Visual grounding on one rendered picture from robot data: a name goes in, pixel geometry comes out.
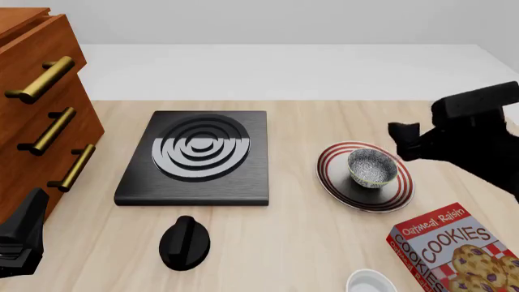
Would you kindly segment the wooden drawer, mid-sized front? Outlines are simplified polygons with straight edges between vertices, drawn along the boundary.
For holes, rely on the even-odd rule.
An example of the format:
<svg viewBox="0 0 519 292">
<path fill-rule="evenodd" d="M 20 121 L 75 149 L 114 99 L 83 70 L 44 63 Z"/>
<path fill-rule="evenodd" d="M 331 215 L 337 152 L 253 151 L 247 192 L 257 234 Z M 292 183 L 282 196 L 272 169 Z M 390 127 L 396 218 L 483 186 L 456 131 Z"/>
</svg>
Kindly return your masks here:
<svg viewBox="0 0 519 292">
<path fill-rule="evenodd" d="M 0 148 L 10 143 L 15 143 L 16 148 L 20 143 L 34 143 L 53 121 L 52 118 L 48 118 L 48 113 L 60 112 L 66 107 L 74 108 L 76 115 L 61 134 L 103 130 L 76 75 L 66 87 L 52 97 L 41 97 L 32 105 L 0 107 Z"/>
</svg>

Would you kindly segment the speckled patterned bowl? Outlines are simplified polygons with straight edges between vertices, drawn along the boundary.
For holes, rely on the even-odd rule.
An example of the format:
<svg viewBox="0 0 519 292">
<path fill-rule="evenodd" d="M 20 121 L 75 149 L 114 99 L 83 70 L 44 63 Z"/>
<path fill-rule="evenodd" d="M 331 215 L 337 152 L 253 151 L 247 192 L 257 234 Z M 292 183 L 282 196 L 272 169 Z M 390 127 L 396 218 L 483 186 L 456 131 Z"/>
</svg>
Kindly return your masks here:
<svg viewBox="0 0 519 292">
<path fill-rule="evenodd" d="M 361 148 L 350 153 L 347 159 L 350 177 L 361 187 L 380 189 L 398 175 L 396 162 L 384 152 Z"/>
</svg>

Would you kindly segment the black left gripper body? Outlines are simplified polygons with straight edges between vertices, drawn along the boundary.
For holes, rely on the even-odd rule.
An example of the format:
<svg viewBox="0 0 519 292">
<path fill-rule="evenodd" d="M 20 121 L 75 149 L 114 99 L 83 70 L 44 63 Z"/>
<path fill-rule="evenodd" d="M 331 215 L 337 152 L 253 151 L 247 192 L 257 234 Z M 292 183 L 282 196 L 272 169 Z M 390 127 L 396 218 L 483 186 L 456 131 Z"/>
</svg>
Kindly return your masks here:
<svg viewBox="0 0 519 292">
<path fill-rule="evenodd" d="M 30 238 L 19 243 L 13 238 L 0 237 L 0 277 L 34 274 L 43 252 L 42 238 Z"/>
</svg>

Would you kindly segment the white ramekin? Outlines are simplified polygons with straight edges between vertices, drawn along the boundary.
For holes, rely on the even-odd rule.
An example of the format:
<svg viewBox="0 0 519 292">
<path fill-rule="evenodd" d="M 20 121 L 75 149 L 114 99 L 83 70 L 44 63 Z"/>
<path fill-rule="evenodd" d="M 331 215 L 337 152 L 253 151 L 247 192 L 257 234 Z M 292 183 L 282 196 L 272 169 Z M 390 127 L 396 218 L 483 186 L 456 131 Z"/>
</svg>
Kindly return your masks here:
<svg viewBox="0 0 519 292">
<path fill-rule="evenodd" d="M 350 274 L 345 292 L 397 292 L 395 285 L 373 269 L 358 269 Z"/>
</svg>

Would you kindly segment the round black stove knob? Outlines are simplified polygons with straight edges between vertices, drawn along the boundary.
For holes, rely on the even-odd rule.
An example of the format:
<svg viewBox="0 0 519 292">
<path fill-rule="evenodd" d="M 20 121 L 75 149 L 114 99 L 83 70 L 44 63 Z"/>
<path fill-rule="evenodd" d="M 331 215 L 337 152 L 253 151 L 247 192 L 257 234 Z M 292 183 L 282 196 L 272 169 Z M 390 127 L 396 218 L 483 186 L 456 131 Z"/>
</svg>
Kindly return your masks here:
<svg viewBox="0 0 519 292">
<path fill-rule="evenodd" d="M 211 240 L 207 229 L 191 216 L 180 216 L 159 242 L 159 255 L 169 269 L 183 272 L 204 262 Z"/>
</svg>

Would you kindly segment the red oatmeal raisin cookies box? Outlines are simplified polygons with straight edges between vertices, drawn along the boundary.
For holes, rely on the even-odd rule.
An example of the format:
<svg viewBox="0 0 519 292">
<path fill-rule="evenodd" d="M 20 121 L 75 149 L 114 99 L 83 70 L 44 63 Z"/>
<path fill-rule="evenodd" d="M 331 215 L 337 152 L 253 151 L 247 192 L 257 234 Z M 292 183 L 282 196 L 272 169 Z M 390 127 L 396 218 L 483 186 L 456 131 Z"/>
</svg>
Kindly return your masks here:
<svg viewBox="0 0 519 292">
<path fill-rule="evenodd" d="M 460 204 L 399 223 L 386 241 L 425 292 L 519 292 L 519 257 Z"/>
</svg>

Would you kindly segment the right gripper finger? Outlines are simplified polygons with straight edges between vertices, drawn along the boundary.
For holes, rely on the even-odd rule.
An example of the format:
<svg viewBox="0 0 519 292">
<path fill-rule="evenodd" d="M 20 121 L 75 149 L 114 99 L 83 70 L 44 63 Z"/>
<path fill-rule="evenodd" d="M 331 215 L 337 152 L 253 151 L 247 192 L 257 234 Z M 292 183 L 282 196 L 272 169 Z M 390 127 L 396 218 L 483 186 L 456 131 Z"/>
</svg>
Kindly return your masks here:
<svg viewBox="0 0 519 292">
<path fill-rule="evenodd" d="M 388 133 L 397 146 L 397 155 L 404 161 L 410 160 L 407 146 L 410 140 L 410 125 L 398 122 L 388 124 Z"/>
</svg>

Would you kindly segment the wooden drawer, largest front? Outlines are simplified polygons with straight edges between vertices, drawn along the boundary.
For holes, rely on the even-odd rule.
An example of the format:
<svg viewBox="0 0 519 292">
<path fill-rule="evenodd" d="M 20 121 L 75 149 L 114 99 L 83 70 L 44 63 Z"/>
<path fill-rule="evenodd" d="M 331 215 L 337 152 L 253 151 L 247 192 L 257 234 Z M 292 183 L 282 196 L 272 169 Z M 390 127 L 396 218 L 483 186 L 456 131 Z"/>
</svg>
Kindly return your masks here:
<svg viewBox="0 0 519 292">
<path fill-rule="evenodd" d="M 72 58 L 75 66 L 43 95 L 44 99 L 58 94 L 86 65 L 67 17 L 41 16 L 0 38 L 0 107 L 23 106 L 19 99 L 6 98 L 4 92 L 25 89 L 45 72 L 43 62 L 56 62 L 63 56 Z"/>
</svg>

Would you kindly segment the plate with red rings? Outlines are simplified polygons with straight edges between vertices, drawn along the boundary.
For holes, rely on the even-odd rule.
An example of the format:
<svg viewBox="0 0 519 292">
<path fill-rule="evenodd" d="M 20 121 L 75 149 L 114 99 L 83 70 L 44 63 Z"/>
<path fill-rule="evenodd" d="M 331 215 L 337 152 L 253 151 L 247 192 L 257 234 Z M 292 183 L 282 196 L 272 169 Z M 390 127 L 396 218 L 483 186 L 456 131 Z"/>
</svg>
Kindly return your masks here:
<svg viewBox="0 0 519 292">
<path fill-rule="evenodd" d="M 357 149 L 372 148 L 391 157 L 397 165 L 397 176 L 379 189 L 361 186 L 350 177 L 349 155 Z M 414 198 L 416 183 L 396 155 L 374 144 L 343 141 L 328 146 L 316 162 L 317 177 L 324 189 L 342 204 L 369 213 L 390 213 L 404 208 Z"/>
</svg>

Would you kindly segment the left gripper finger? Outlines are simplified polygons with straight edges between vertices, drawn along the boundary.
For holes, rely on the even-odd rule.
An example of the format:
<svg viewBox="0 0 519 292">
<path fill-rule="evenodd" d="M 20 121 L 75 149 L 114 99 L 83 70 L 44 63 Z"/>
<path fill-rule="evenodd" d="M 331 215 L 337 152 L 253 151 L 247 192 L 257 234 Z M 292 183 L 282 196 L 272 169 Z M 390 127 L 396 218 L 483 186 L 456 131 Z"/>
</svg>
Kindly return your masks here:
<svg viewBox="0 0 519 292">
<path fill-rule="evenodd" d="M 37 187 L 30 191 L 11 216 L 0 224 L 0 243 L 42 244 L 48 201 L 49 196 L 43 189 Z"/>
</svg>

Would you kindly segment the flat black stove plate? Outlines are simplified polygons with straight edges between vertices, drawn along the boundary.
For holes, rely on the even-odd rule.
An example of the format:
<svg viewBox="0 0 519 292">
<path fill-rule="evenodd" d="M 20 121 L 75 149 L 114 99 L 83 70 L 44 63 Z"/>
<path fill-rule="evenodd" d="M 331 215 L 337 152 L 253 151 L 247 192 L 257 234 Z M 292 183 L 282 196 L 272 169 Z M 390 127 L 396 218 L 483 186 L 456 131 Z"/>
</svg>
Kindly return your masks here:
<svg viewBox="0 0 519 292">
<path fill-rule="evenodd" d="M 266 206 L 266 111 L 155 111 L 118 206 Z"/>
</svg>

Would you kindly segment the wooden drawer, smallest front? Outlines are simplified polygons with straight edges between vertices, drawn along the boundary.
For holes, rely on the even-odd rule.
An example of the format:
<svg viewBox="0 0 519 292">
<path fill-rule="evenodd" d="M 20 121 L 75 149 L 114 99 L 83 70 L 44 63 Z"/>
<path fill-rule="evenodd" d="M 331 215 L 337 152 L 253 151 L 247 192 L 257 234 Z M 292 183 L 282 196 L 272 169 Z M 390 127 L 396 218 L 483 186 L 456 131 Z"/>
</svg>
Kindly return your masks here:
<svg viewBox="0 0 519 292">
<path fill-rule="evenodd" d="M 77 159 L 71 150 L 96 144 L 104 133 L 104 130 L 84 131 L 79 134 L 63 133 L 41 156 L 17 150 L 15 143 L 0 148 L 0 223 L 11 216 L 27 194 L 37 187 L 49 196 L 45 211 L 45 216 L 48 217 L 63 192 L 47 187 L 47 182 L 65 177 Z"/>
</svg>

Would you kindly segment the wooden cabinet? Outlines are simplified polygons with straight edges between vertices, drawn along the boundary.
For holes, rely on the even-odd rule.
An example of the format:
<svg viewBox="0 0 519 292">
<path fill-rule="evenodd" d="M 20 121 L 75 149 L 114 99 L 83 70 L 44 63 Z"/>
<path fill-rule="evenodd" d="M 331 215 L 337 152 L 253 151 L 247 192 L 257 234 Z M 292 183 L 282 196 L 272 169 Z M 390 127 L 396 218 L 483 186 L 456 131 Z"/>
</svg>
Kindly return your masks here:
<svg viewBox="0 0 519 292">
<path fill-rule="evenodd" d="M 0 8 L 0 223 L 35 188 L 53 209 L 92 157 L 105 131 L 85 63 L 65 15 Z"/>
</svg>

